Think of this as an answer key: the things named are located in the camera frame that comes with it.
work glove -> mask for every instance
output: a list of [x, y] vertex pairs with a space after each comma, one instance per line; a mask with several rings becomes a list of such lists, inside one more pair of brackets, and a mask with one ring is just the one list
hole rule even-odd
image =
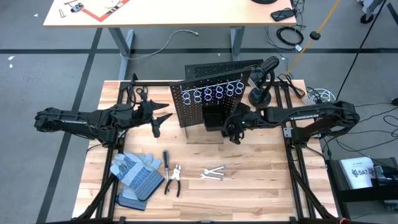
[[[152, 158], [151, 154], [144, 160], [150, 159], [152, 161]], [[164, 177], [156, 169], [148, 166], [140, 157], [130, 152], [115, 156], [112, 161], [111, 172], [124, 185], [132, 188], [140, 201], [147, 200], [164, 181]]]
[[[141, 159], [145, 165], [150, 166], [155, 170], [157, 170], [162, 163], [160, 159], [153, 160], [152, 154], [140, 154], [138, 155], [138, 158]], [[135, 191], [126, 185], [123, 186], [122, 191], [116, 197], [116, 203], [123, 207], [137, 209], [141, 211], [144, 211], [147, 206], [147, 201], [142, 202], [138, 200]]]

wooden table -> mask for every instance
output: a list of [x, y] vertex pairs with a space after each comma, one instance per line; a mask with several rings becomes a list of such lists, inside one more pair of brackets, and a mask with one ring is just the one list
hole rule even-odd
[[[120, 81], [104, 83], [99, 109], [106, 109], [117, 102]], [[303, 80], [294, 80], [294, 85], [305, 90]], [[242, 102], [248, 102], [249, 89], [246, 89]], [[270, 106], [277, 106], [274, 90], [271, 90]], [[291, 95], [293, 106], [303, 103]], [[287, 157], [280, 127], [246, 131], [242, 145], [235, 145], [223, 139], [219, 132], [206, 132], [203, 125], [180, 128], [170, 88], [150, 86], [149, 99], [170, 106], [155, 112], [156, 116], [174, 113], [160, 128], [160, 138], [152, 136], [151, 126], [143, 125], [129, 130], [125, 151], [133, 153], [153, 153], [162, 158], [162, 151], [170, 153], [170, 167], [182, 165], [182, 192], [176, 195], [176, 183], [170, 193], [164, 195], [165, 183], [149, 199], [146, 211], [115, 207], [114, 219], [124, 216], [127, 220], [162, 221], [288, 221], [296, 217]], [[298, 126], [306, 126], [312, 121], [299, 121]], [[91, 141], [90, 146], [97, 144]], [[311, 139], [308, 146], [320, 151], [319, 141]], [[91, 203], [101, 187], [101, 179], [107, 150], [93, 148], [86, 157], [83, 175], [76, 198], [73, 216], [79, 216]], [[310, 188], [328, 211], [337, 216], [335, 201], [331, 192], [325, 162], [312, 151], [303, 149]], [[224, 181], [203, 180], [200, 174], [206, 168], [226, 164]], [[164, 167], [159, 168], [163, 175]], [[105, 199], [106, 215], [109, 193]], [[305, 197], [300, 190], [302, 207], [308, 214]]]
[[[93, 7], [104, 8], [107, 0], [79, 0]], [[66, 0], [54, 0], [44, 21], [46, 27], [107, 27], [124, 57], [131, 56], [134, 30], [127, 33], [127, 41], [120, 27], [198, 27], [198, 26], [235, 26], [231, 28], [232, 59], [239, 60], [245, 26], [292, 26], [295, 17], [275, 22], [271, 13], [291, 8], [290, 0], [278, 0], [273, 4], [257, 4], [250, 0], [130, 0], [112, 13], [103, 22], [84, 12], [70, 12]], [[63, 9], [66, 17], [60, 17]], [[119, 79], [127, 75], [128, 60], [122, 58]]]

white cord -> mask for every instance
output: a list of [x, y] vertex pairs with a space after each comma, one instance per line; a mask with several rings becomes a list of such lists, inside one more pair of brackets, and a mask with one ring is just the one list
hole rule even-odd
[[[161, 52], [162, 50], [164, 50], [164, 49], [168, 46], [168, 44], [169, 44], [170, 40], [172, 39], [173, 35], [176, 34], [176, 33], [178, 33], [178, 32], [188, 32], [188, 33], [191, 33], [191, 34], [193, 34], [193, 35], [195, 35], [195, 36], [199, 36], [199, 33], [198, 33], [198, 32], [195, 32], [195, 31], [192, 31], [192, 30], [186, 30], [186, 29], [177, 30], [177, 31], [173, 32], [172, 35], [170, 35], [169, 40], [166, 42], [166, 44], [164, 45], [164, 47], [162, 47], [162, 48], [161, 48], [160, 50], [158, 50], [158, 51], [155, 51], [154, 53], [147, 54], [147, 55], [143, 55], [143, 56], [140, 56], [140, 57], [138, 57], [138, 58], [125, 57], [125, 56], [122, 55], [122, 53], [120, 53], [120, 57], [125, 58], [125, 59], [128, 59], [128, 60], [138, 60], [138, 59], [141, 59], [141, 58], [144, 58], [144, 57], [153, 56], [153, 55], [155, 55], [155, 54]], [[130, 41], [131, 37], [132, 37], [132, 33], [131, 33], [130, 36], [127, 38], [127, 42]]]
[[334, 94], [331, 91], [323, 89], [323, 88], [316, 88], [316, 89], [310, 90], [309, 93], [311, 93], [310, 99], [314, 102], [317, 102], [317, 99], [318, 99], [317, 96], [319, 96], [321, 98], [322, 102], [331, 102], [332, 100], [333, 100], [333, 102], [336, 101], [336, 97], [334, 96]]

gray floor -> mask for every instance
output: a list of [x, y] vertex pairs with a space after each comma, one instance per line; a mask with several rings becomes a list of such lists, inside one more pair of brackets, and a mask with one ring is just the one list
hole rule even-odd
[[[322, 23], [335, 1], [307, 0], [303, 30], [305, 43], [308, 35]], [[42, 26], [52, 1], [16, 0], [0, 1], [0, 49], [89, 49], [95, 29], [49, 29]], [[391, 0], [398, 9], [398, 2]], [[335, 14], [322, 31], [322, 38], [312, 45], [318, 49], [355, 49], [359, 47], [370, 24], [359, 23], [361, 6], [355, 0], [340, 3]], [[159, 49], [178, 28], [136, 29], [136, 49]], [[228, 48], [229, 28], [190, 28], [199, 37], [178, 34], [169, 48]], [[270, 28], [270, 37], [279, 45], [276, 27]], [[385, 8], [376, 22], [364, 48], [398, 48], [398, 26]], [[266, 42], [263, 27], [246, 29], [243, 47], [271, 48]], [[115, 49], [107, 30], [103, 31], [99, 49]], [[241, 54], [241, 59], [267, 58], [278, 54]], [[295, 53], [283, 54], [290, 63]], [[53, 106], [69, 110], [85, 67], [87, 56], [68, 54], [0, 54], [0, 223], [33, 223], [51, 175], [63, 133], [39, 133], [33, 128], [36, 112]], [[158, 54], [144, 60], [133, 61], [130, 71], [144, 80], [183, 79], [184, 65], [194, 63], [226, 62], [230, 54]], [[337, 94], [354, 54], [305, 54], [292, 73], [314, 88], [326, 88]], [[361, 54], [341, 94], [341, 99], [355, 104], [377, 103], [396, 98], [398, 54]], [[81, 111], [95, 110], [104, 80], [118, 77], [118, 54], [97, 54], [80, 106]], [[285, 71], [281, 61], [277, 73]], [[370, 106], [358, 109], [362, 118], [391, 109], [392, 106]], [[398, 110], [390, 113], [398, 115]], [[361, 123], [357, 131], [370, 129], [394, 130], [382, 121], [382, 116]], [[341, 141], [360, 149], [371, 144], [388, 141], [388, 134], [368, 133], [347, 135]], [[47, 221], [68, 220], [72, 215], [88, 142], [72, 137], [60, 181]], [[363, 151], [374, 158], [397, 157], [396, 142]], [[358, 157], [331, 144], [333, 159]], [[378, 203], [356, 203], [349, 206], [352, 217], [372, 213], [357, 221], [396, 223], [398, 215], [385, 211]]]

metal table leg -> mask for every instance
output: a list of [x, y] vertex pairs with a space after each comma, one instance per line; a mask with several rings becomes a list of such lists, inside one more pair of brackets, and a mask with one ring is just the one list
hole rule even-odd
[[[132, 42], [134, 40], [134, 30], [130, 29], [127, 32], [126, 39], [123, 37], [123, 34], [120, 28], [108, 28], [113, 40], [115, 41], [116, 45], [118, 46], [120, 53], [123, 57], [130, 57], [130, 50], [132, 47]], [[129, 60], [125, 58], [121, 58], [120, 63], [120, 70], [119, 70], [119, 77], [118, 80], [125, 80], [128, 77], [128, 65]]]
[[239, 53], [241, 52], [244, 28], [244, 26], [231, 27], [232, 61], [234, 62], [240, 60]]

